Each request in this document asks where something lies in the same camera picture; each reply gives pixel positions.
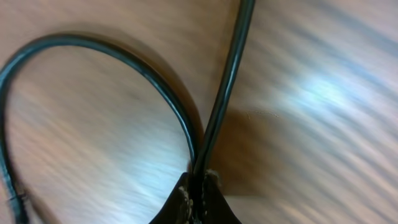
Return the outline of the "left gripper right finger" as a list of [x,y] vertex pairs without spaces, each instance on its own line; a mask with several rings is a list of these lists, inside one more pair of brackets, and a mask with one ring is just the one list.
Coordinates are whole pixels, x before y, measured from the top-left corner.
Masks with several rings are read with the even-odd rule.
[[233,213],[218,184],[218,174],[207,170],[201,189],[201,222],[203,224],[241,224]]

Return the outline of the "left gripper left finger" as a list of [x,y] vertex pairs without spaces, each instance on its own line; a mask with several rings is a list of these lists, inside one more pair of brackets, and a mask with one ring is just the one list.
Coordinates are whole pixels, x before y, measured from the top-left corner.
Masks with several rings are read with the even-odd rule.
[[192,222],[193,201],[188,191],[190,174],[184,172],[175,187],[149,224],[188,224]]

